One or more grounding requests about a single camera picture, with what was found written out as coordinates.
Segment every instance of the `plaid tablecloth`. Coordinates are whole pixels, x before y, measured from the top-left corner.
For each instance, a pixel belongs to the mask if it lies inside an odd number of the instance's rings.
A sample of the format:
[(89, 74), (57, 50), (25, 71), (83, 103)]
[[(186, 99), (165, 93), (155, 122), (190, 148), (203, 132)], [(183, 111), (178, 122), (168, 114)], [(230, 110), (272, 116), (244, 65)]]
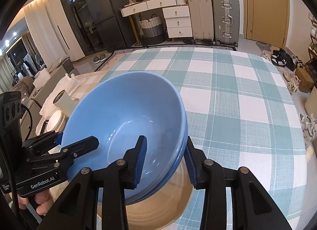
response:
[[(195, 147), (223, 167), (248, 167), (295, 229), (306, 184), (305, 146), (296, 108), (276, 67), (236, 51), (156, 48), (124, 55), (100, 82), (137, 70), (175, 85)], [(204, 190), (195, 190), (168, 229), (199, 229), (203, 200)], [(229, 189), (227, 208), (227, 229), (232, 229)]]

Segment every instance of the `curtain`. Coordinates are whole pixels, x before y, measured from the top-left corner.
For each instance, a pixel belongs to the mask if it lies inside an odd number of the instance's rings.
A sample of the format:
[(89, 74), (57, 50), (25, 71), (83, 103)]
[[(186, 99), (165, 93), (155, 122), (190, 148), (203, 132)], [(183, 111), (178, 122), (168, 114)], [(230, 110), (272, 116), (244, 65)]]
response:
[(11, 72), (13, 71), (14, 67), (7, 54), (5, 54), (3, 57), (0, 57), (0, 90), (2, 92), (9, 91), (12, 88), (13, 77)]
[(50, 5), (48, 0), (34, 0), (23, 10), (32, 39), (47, 68), (50, 69), (60, 57), (66, 55), (66, 52), (56, 36), (46, 5)]
[(35, 55), (39, 51), (37, 50), (35, 43), (32, 39), (31, 33), (29, 31), (22, 36), (22, 42), (25, 46), (26, 52), (28, 52), (28, 54), (32, 56), (32, 58), (35, 58)]

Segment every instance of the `stacked blue bowl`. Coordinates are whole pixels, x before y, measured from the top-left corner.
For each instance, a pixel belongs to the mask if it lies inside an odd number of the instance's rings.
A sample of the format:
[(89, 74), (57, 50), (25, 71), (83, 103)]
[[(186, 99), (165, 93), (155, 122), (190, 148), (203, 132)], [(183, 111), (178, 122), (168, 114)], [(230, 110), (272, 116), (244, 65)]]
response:
[[(140, 135), (147, 138), (141, 181), (125, 190), (126, 204), (156, 193), (176, 171), (187, 143), (186, 112), (179, 92), (164, 77), (150, 72), (115, 76), (94, 88), (76, 107), (64, 130), (62, 147), (89, 136), (98, 149), (75, 159), (69, 181), (83, 168), (97, 170), (123, 158)], [(102, 202), (102, 189), (98, 202)]]

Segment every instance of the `brown blanket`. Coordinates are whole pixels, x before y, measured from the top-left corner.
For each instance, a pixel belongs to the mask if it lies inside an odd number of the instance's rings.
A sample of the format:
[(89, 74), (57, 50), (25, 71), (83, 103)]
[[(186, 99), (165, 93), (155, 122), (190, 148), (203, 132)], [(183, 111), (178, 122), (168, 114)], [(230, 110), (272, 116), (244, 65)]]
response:
[(10, 91), (20, 91), (21, 97), (24, 98), (26, 94), (29, 97), (34, 89), (33, 85), (34, 80), (30, 77), (22, 78), (18, 84), (16, 84)]

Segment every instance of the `gray suitcase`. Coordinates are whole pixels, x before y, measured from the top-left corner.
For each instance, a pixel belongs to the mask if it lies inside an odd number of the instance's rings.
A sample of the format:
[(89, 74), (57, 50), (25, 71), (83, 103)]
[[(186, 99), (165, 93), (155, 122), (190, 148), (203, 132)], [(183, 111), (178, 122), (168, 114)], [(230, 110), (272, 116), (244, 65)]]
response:
[(214, 39), (211, 0), (188, 0), (194, 39)]
[(240, 29), (239, 0), (212, 0), (215, 44), (238, 46)]

